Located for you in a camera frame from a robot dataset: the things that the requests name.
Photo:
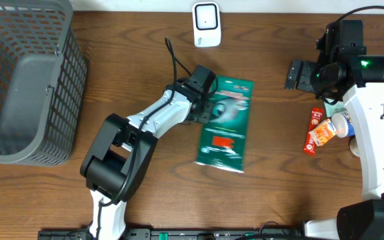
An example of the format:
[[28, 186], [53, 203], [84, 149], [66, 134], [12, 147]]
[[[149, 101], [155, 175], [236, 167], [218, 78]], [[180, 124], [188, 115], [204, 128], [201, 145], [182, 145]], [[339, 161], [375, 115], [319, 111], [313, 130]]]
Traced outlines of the light green wipes pack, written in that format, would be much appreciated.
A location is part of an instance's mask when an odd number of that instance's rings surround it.
[[340, 113], [346, 110], [342, 101], [338, 101], [334, 105], [331, 104], [332, 102], [332, 99], [328, 99], [328, 103], [324, 103], [325, 112], [328, 118], [330, 118], [334, 113]]

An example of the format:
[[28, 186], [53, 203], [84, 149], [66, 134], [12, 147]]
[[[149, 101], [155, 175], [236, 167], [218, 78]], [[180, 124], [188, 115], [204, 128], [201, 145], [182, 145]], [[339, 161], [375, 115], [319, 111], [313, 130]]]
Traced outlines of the green 3M glove package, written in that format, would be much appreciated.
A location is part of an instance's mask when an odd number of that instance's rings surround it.
[[203, 125], [196, 163], [243, 172], [254, 82], [219, 75], [212, 86], [209, 122]]

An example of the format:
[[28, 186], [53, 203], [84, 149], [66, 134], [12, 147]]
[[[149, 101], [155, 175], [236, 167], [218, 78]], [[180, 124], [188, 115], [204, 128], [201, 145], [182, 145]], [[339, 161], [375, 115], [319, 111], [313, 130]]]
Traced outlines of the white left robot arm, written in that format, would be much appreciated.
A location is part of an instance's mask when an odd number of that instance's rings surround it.
[[127, 202], [141, 185], [159, 138], [186, 120], [208, 122], [209, 98], [217, 86], [216, 74], [198, 65], [189, 77], [166, 86], [145, 110], [105, 119], [80, 167], [93, 198], [87, 239], [121, 238]]

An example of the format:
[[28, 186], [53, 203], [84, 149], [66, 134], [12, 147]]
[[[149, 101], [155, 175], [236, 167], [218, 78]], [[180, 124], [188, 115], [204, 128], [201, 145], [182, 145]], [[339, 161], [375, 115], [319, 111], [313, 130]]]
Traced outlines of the green lid jar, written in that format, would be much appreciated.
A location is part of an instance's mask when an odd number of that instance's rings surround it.
[[351, 140], [349, 141], [349, 149], [352, 152], [352, 154], [354, 154], [354, 156], [360, 157], [359, 148], [357, 146], [357, 140], [355, 137], [351, 138]]

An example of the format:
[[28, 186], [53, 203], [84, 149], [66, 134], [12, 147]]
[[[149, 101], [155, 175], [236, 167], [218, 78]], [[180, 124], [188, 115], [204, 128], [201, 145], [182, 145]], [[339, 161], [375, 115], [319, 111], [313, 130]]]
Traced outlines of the orange small box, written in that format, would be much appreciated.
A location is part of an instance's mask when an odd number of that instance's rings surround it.
[[330, 139], [336, 136], [337, 131], [330, 119], [325, 119], [318, 126], [312, 129], [310, 137], [315, 142], [316, 146], [322, 146], [326, 144]]

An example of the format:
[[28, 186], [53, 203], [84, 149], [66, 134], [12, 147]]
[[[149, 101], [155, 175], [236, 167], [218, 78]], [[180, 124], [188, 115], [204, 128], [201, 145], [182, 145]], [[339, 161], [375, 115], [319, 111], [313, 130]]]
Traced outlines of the white blue label tub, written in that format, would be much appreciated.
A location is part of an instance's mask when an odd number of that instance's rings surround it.
[[331, 116], [331, 122], [336, 128], [339, 138], [352, 137], [355, 135], [351, 117], [347, 111], [334, 113]]

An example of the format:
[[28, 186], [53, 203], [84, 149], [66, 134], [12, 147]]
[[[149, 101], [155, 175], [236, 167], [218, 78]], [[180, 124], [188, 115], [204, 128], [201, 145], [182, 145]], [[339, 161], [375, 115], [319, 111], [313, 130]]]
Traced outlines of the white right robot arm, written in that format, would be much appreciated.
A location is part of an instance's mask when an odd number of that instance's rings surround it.
[[369, 55], [360, 20], [337, 20], [317, 40], [316, 62], [294, 60], [285, 88], [341, 101], [350, 116], [361, 161], [363, 200], [336, 217], [304, 224], [312, 239], [384, 239], [384, 56]]

